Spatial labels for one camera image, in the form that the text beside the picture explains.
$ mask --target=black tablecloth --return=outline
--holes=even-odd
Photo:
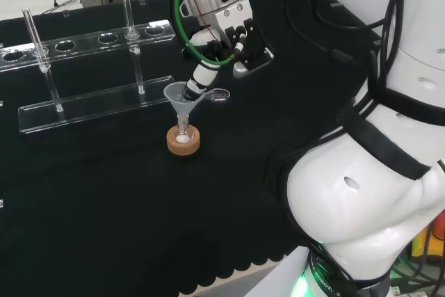
[[[357,23],[344,8],[326,16]],[[200,151],[178,159],[165,134],[171,105],[21,134],[17,108],[49,99],[37,67],[0,74],[0,294],[2,296],[177,296],[250,263],[279,260],[301,240],[262,184],[268,153],[329,130],[366,69],[344,68],[287,27],[280,0],[251,0],[277,50],[272,65],[237,81],[222,71],[213,87],[227,104],[202,102],[191,114]],[[341,33],[291,0],[295,23],[322,45],[368,61],[375,36]],[[168,0],[133,5],[136,24],[168,18]],[[119,5],[37,16],[43,40],[124,26]],[[186,20],[189,31],[197,29]],[[22,19],[0,22],[5,46],[29,42]],[[142,48],[144,78],[188,80],[176,40]],[[61,97],[134,82],[128,51],[53,64]]]

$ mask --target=acrylic support post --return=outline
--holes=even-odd
[[[153,106],[167,101],[163,91],[167,85],[174,82],[173,77],[166,76],[143,81],[139,54],[141,45],[146,45],[150,42],[171,40],[174,36],[174,34],[172,35],[172,32],[170,32],[171,26],[168,22],[162,22],[162,25],[158,24],[157,26],[149,24],[149,26],[141,25],[135,27],[129,1],[126,3],[124,1],[124,8],[127,19],[127,28],[125,30],[117,29],[112,31],[112,33],[101,32],[58,40],[55,44],[54,51],[50,45],[46,47],[45,45],[47,44],[41,43],[31,12],[27,9],[23,11],[34,48],[32,51],[28,51],[29,59],[26,60],[23,59],[23,49],[19,51],[21,56],[17,60],[8,60],[8,55],[14,55],[15,51],[12,53],[9,51],[3,54],[2,60],[9,62],[8,65],[13,65],[14,62],[17,62],[16,68],[8,66],[5,70],[15,70],[37,63],[40,71],[45,75],[47,87],[52,100],[30,106],[19,107],[19,130],[22,133],[28,134],[35,131],[42,131],[76,122],[82,122],[84,120],[100,118],[105,115]],[[124,38],[125,42],[120,42],[118,31],[123,35],[120,39]],[[141,33],[139,31],[142,31],[147,36],[140,38]],[[110,36],[115,39],[109,41],[106,40],[106,38]],[[90,40],[92,42],[79,43],[79,45],[88,46],[88,51],[91,52],[82,52],[81,50],[78,53],[72,52],[72,49],[77,46],[77,41],[83,42]],[[96,48],[94,44],[97,43],[97,41],[102,45],[100,48]],[[113,50],[109,49],[109,47],[113,47],[113,44],[116,46],[114,50],[121,49],[125,46],[128,47],[131,52],[134,73],[136,75],[135,83],[73,97],[60,98],[58,96],[57,88],[52,79],[50,70],[51,57],[53,57],[55,61],[59,61],[87,54],[97,54],[99,52]]]

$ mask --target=black strap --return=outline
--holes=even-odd
[[[415,100],[395,90],[389,89],[378,81],[376,73],[370,73],[368,77],[368,91],[372,98],[379,104],[386,106],[404,116],[428,123],[445,127],[445,108],[433,106]]]
[[[418,180],[431,169],[431,167],[419,163],[389,140],[379,129],[362,118],[355,111],[352,103],[344,108],[339,122],[354,141],[394,172],[408,179]]]

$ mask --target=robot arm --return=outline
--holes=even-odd
[[[218,70],[233,63],[233,59],[237,78],[273,59],[253,22],[248,0],[184,0],[181,6],[178,4],[179,0],[172,0],[170,4],[173,27],[186,51],[199,63],[184,88],[186,99],[199,98],[211,85]],[[198,18],[202,28],[190,39],[181,27],[179,13],[184,5],[192,16]]]

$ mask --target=wooden stand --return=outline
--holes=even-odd
[[[195,153],[197,149],[200,148],[201,138],[200,132],[193,125],[190,126],[193,130],[193,138],[188,143],[178,143],[173,136],[173,131],[177,128],[175,125],[167,133],[167,147],[168,149],[177,156],[190,156]]]

